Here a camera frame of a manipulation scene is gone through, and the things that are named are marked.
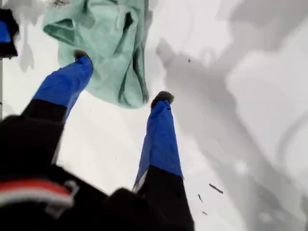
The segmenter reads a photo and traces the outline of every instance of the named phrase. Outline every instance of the cloth bag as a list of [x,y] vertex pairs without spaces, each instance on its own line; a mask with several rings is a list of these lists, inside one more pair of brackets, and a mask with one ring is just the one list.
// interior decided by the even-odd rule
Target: cloth bag
[[85,51],[94,72],[86,90],[126,108],[148,101],[142,37],[144,0],[54,0],[45,10],[43,31],[59,41],[60,66]]

